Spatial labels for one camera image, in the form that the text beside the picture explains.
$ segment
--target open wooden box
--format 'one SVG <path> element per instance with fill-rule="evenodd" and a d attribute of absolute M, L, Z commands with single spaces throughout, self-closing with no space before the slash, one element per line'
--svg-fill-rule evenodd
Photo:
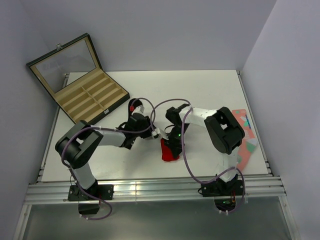
<path fill-rule="evenodd" d="M 56 50 L 27 66 L 75 123 L 85 120 L 95 124 L 130 98 L 104 72 L 88 33 L 58 44 Z"/>

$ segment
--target tabletop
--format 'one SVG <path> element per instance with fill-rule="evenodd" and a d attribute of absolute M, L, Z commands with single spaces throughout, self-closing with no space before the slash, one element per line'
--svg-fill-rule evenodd
<path fill-rule="evenodd" d="M 84 73 L 71 73 L 68 83 Z M 167 99 L 187 99 L 193 107 L 231 111 L 245 109 L 249 121 L 252 118 L 235 70 L 183 70 L 183 71 L 117 71 L 107 72 L 129 93 L 131 98 L 144 97 L 154 105 Z M 96 126 L 114 128 L 128 119 L 128 102 L 115 109 Z M 164 129 L 171 123 L 165 118 L 166 110 L 178 107 L 183 102 L 172 101 L 156 110 L 154 125 Z M 151 107 L 143 101 L 144 113 L 150 114 Z M 55 122 L 49 142 L 42 176 L 43 182 L 69 181 L 70 173 L 62 165 L 55 151 L 56 142 L 74 123 L 61 110 Z M 218 174 L 222 154 L 212 145 L 207 129 L 190 125 L 185 135 L 185 151 L 189 166 L 197 177 Z M 93 175 L 98 180 L 139 180 L 189 177 L 184 160 L 165 162 L 162 160 L 159 139 L 137 138 L 131 150 L 114 146 L 99 146 L 89 161 Z M 261 147 L 258 145 L 243 170 L 244 175 L 268 174 Z"/>

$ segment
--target transparent lid panel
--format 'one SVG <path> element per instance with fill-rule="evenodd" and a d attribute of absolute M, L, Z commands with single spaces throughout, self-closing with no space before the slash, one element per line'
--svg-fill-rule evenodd
<path fill-rule="evenodd" d="M 68 85 L 65 83 L 66 74 L 89 73 L 96 65 L 83 39 L 39 62 L 35 67 L 54 93 L 57 93 Z"/>

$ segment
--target red object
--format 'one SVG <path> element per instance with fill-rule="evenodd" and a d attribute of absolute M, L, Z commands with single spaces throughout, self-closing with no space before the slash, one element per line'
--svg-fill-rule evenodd
<path fill-rule="evenodd" d="M 161 141 L 161 150 L 162 150 L 162 160 L 163 161 L 171 162 L 171 161 L 176 161 L 180 158 L 180 156 L 178 156 L 177 158 L 174 158 L 170 148 L 165 145 L 165 140 L 163 138 L 161 138 L 160 141 Z"/>

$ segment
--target box lid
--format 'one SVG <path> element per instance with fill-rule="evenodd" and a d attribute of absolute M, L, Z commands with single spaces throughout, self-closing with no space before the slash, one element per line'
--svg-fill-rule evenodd
<path fill-rule="evenodd" d="M 94 124 L 130 98 L 107 75 L 88 33 L 27 63 L 47 92 L 77 123 Z"/>

